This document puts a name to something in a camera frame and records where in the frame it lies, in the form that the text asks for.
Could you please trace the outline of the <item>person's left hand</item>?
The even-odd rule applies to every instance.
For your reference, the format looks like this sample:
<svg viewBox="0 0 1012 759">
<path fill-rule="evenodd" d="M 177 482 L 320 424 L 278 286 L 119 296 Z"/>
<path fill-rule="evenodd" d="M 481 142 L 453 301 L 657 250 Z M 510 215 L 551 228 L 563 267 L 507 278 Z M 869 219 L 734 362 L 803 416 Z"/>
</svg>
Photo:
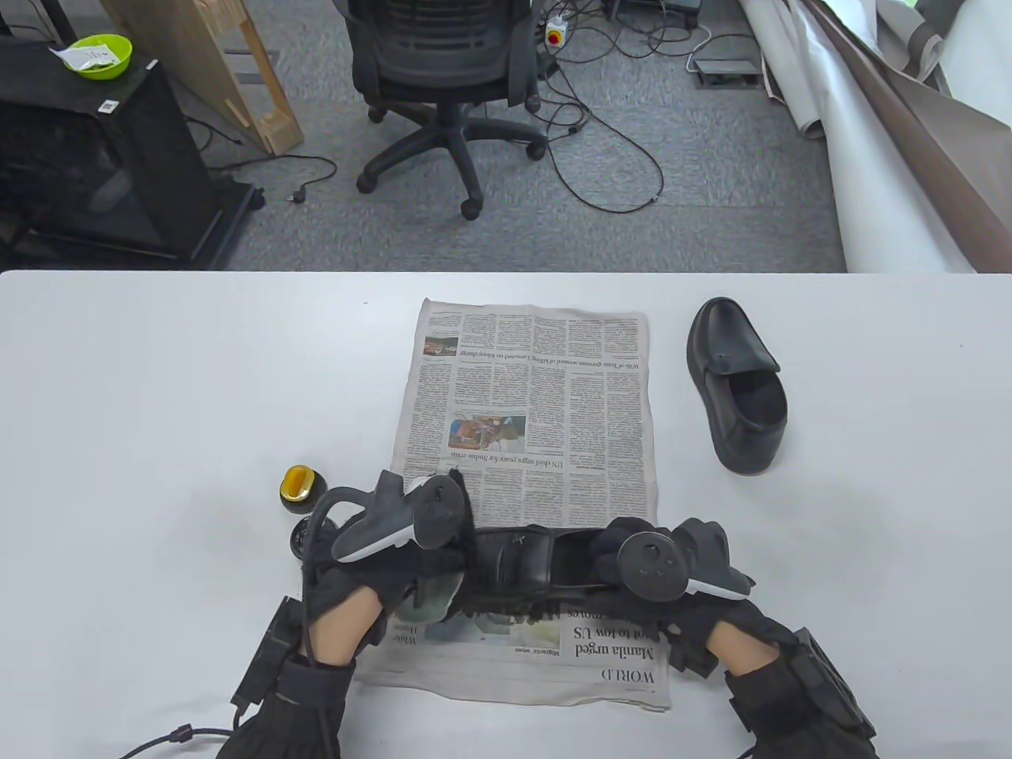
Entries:
<svg viewBox="0 0 1012 759">
<path fill-rule="evenodd" d="M 367 646 L 377 646 L 389 614 L 419 580 L 453 575 L 466 566 L 457 549 L 427 552 L 409 542 L 340 563 L 331 556 L 332 545 L 331 538 L 317 539 L 304 561 L 310 572 L 304 594 L 308 635 L 315 660 L 327 665 L 350 663 Z"/>
</svg>

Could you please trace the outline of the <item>person's right hand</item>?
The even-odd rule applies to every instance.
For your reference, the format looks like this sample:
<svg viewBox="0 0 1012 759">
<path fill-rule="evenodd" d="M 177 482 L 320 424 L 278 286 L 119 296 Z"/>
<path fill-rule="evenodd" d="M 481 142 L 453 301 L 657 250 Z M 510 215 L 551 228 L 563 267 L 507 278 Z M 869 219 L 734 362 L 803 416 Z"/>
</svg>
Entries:
<svg viewBox="0 0 1012 759">
<path fill-rule="evenodd" d="M 674 529 L 640 518 L 615 518 L 590 546 L 591 574 L 607 590 L 589 596 L 586 610 L 627 621 L 648 632 L 676 628 L 681 643 L 720 654 L 719 623 L 774 650 L 798 647 L 798 637 L 749 600 L 753 582 L 731 567 L 727 535 L 718 522 L 689 518 Z"/>
</svg>

